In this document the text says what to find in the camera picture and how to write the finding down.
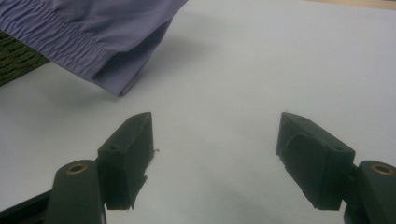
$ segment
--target cloth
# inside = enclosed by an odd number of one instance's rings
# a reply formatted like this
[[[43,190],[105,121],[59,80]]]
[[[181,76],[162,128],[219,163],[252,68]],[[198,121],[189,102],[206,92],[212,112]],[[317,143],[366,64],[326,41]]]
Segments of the cloth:
[[[187,0],[1,0],[0,29],[71,73],[125,94]]]

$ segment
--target white surface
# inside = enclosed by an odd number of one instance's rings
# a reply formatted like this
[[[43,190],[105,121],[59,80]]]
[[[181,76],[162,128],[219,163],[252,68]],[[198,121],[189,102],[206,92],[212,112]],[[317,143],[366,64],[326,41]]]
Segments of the white surface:
[[[305,116],[396,165],[396,11],[307,1],[190,1],[123,98],[53,63],[0,88],[0,210],[96,158],[151,111],[155,147],[134,211],[107,223],[343,223],[278,159],[280,113]]]

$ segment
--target garment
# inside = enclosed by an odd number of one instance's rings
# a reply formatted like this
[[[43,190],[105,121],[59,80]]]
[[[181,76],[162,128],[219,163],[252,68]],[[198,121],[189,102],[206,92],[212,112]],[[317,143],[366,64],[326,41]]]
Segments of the garment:
[[[0,29],[71,73],[125,94],[187,0],[1,0]]]

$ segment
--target gathered fabric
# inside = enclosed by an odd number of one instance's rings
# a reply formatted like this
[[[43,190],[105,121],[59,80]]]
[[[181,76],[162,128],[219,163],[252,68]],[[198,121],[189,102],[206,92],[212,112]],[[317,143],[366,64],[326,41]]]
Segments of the gathered fabric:
[[[187,0],[2,0],[0,29],[71,73],[125,94]]]

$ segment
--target green basket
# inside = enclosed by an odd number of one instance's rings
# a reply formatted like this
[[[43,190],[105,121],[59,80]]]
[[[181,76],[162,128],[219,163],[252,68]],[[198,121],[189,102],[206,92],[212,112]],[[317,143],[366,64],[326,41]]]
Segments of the green basket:
[[[34,49],[0,31],[0,86],[48,61]]]

